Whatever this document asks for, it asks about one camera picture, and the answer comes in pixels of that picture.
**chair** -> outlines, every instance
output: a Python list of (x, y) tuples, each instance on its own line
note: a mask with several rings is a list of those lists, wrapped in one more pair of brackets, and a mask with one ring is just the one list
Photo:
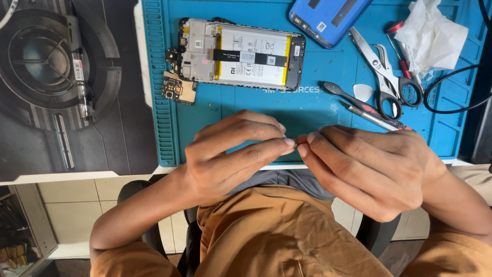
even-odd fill
[[(157, 182), (164, 176), (165, 174), (154, 175), (149, 181), (137, 180), (126, 184), (118, 195), (118, 204)], [(186, 248), (178, 263), (178, 271), (183, 277), (192, 277), (200, 265), (200, 240), (202, 231), (196, 222), (197, 211), (198, 206), (184, 210), (184, 217), (188, 223), (188, 231), (186, 234)], [(401, 214), (390, 222), (381, 223), (364, 215), (356, 238), (375, 257), (379, 257), (390, 243), (400, 221), (400, 216)], [(142, 236), (142, 240), (167, 259), (166, 252), (162, 246), (162, 240), (160, 239), (158, 224), (152, 226)]]

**brown shirt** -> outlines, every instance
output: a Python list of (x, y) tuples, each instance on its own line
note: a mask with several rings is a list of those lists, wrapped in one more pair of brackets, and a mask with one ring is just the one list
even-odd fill
[[(335, 221), (331, 204), (289, 186), (268, 185), (201, 205), (195, 276), (392, 276)], [(180, 274), (158, 252), (135, 242), (102, 253), (91, 276)], [(431, 235), (401, 276), (492, 276), (492, 247), (454, 233)]]

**black handled scissors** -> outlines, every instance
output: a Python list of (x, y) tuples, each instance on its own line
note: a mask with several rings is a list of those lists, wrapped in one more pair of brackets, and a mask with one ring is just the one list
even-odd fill
[[(352, 27), (350, 29), (350, 33), (352, 35), (352, 39), (355, 45), (359, 48), (362, 55), (365, 57), (369, 65), (376, 72), (376, 75), (379, 80), (379, 95), (377, 97), (377, 109), (386, 120), (396, 121), (401, 118), (402, 107), (401, 105), (406, 105), (410, 107), (417, 107), (422, 102), (422, 95), (424, 92), (422, 88), (417, 84), (414, 80), (408, 79), (406, 77), (396, 77), (393, 75), (393, 69), (391, 67), (391, 63), (388, 61), (388, 55), (386, 54), (386, 48), (381, 45), (375, 45), (375, 47), (379, 50), (379, 57), (372, 51), (369, 44), (366, 40), (361, 36), (361, 34)], [(403, 96), (403, 87), (405, 85), (410, 85), (415, 89), (417, 93), (417, 99), (415, 102), (410, 103)], [(388, 100), (391, 104), (392, 115), (390, 116), (385, 113), (383, 109), (383, 103)]]

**hand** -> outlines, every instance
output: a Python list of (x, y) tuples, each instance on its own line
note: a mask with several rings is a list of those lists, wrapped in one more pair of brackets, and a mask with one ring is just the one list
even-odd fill
[(380, 222), (422, 204), (422, 188), (447, 173), (414, 131), (374, 133), (333, 125), (298, 137), (323, 188)]
[[(240, 110), (199, 131), (184, 150), (186, 163), (173, 173), (180, 174), (202, 198), (223, 196), (260, 168), (294, 151), (294, 141), (286, 138), (285, 131), (271, 116)], [(248, 140), (263, 142), (225, 153)]]

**fingernail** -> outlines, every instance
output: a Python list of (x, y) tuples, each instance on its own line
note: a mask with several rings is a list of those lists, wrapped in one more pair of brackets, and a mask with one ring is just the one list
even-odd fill
[(296, 142), (291, 138), (284, 138), (283, 141), (290, 146), (294, 146), (294, 144), (296, 144)]
[(284, 126), (284, 125), (282, 125), (282, 123), (278, 123), (278, 125), (280, 126), (280, 129), (281, 129), (283, 132), (287, 131), (287, 129), (285, 128), (285, 126)]
[(309, 135), (307, 136), (307, 142), (311, 143), (315, 136), (315, 132), (309, 133)]
[(299, 155), (301, 156), (301, 158), (304, 158), (306, 157), (306, 154), (308, 153), (307, 149), (306, 149), (307, 145), (305, 144), (301, 144), (299, 146), (297, 146), (297, 151), (299, 152)]
[(287, 150), (287, 151), (283, 152), (283, 153), (281, 154), (281, 156), (284, 156), (284, 155), (290, 154), (290, 153), (292, 153), (292, 152), (294, 152), (294, 148), (290, 148), (289, 150)]

